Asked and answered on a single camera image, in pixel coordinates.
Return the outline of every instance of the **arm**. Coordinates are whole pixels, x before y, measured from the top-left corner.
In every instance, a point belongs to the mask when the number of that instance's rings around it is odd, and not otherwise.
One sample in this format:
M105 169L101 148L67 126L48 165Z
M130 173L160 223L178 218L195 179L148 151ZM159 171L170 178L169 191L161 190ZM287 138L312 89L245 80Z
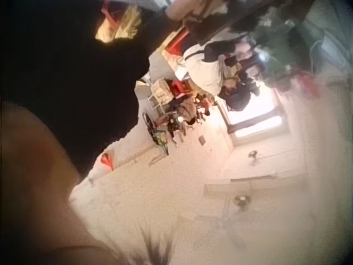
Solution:
M176 0L169 7L154 15L137 33L136 41L143 44L150 55L168 37L176 31L181 20L203 0Z

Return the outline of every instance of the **white wall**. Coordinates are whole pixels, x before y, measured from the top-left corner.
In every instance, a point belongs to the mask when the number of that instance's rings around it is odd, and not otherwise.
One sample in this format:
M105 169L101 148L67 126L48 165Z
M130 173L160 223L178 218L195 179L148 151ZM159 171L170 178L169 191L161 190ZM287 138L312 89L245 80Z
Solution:
M282 98L291 134L237 147L227 161L232 146L222 118L215 112L204 126L189 132L179 149L170 145L169 157L149 167L159 154L158 149L152 149L94 186L78 187L72 194L72 205L92 234L108 243L107 235L122 247L138 245L140 225L149 226L154 235L173 227L172 265L227 265L223 253L230 245L225 234L204 239L211 225L179 215L221 216L224 197L205 194L204 183L217 178L225 165L223 173L249 174L248 151L272 152L277 158L261 161L261 171L279 168L283 173L291 168L291 176L296 176L303 168L303 182L256 192L252 209L258 214L251 211L234 222L234 229L247 242L252 259L248 264L333 264L351 243L351 143L346 138L348 131L342 131L346 121L338 115L343 111L338 96L344 91L321 90L319 99L295 93ZM206 139L204 146L198 142L201 135ZM255 168L252 173L257 174L259 169ZM194 243L202 239L204 245L195 249ZM234 262L240 254L234 248L230 251Z

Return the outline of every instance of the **orange object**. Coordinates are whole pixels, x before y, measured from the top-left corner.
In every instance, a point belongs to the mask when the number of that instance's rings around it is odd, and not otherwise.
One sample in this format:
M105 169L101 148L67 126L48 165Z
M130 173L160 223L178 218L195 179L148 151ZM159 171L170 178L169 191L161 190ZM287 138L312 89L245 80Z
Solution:
M165 50L169 52L170 54L174 55L179 55L182 56L181 54L181 42L184 40L186 36L189 35L189 31L185 28L181 30L175 37L174 39L165 47Z
M190 93L192 89L187 81L174 80L170 84L170 91L172 92L173 96L177 97L182 93Z
M100 158L100 162L102 164L107 165L108 167L110 167L110 169L113 171L113 159L111 159L111 156L108 153L104 153L102 154L101 158Z

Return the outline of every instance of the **skin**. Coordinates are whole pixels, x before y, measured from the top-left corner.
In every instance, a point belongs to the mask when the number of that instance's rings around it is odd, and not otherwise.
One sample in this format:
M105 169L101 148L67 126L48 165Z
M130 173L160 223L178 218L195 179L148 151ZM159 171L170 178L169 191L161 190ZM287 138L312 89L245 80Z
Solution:
M165 12L179 21L202 1L176 0ZM78 172L46 125L2 102L1 136L2 241L20 234L34 255L68 246L104 247L68 205Z
M232 79L232 78L226 79L223 82L223 85L226 88L226 92L229 93L229 94L237 89L237 81Z

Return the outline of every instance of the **ceiling fan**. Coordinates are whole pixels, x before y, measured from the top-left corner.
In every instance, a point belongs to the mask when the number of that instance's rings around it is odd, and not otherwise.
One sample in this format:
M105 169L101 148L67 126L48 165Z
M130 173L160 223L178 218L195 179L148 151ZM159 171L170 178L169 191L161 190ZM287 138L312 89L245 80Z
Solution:
M237 206L237 210L235 214L229 214L229 206L231 202ZM213 237L216 237L220 233L225 233L229 242L235 246L238 250L245 250L246 243L245 240L239 236L234 229L236 226L236 220L243 215L246 215L248 212L248 205L251 201L250 196L236 196L235 198L231 198L229 195L226 196L226 200L224 201L222 215L218 216L211 216L211 215L193 215L193 214L183 214L182 217L194 220L194 221L202 221L209 223L213 226L213 228L203 235L203 237L197 240L194 243L194 248L199 248L203 244L207 243L207 241L211 240Z

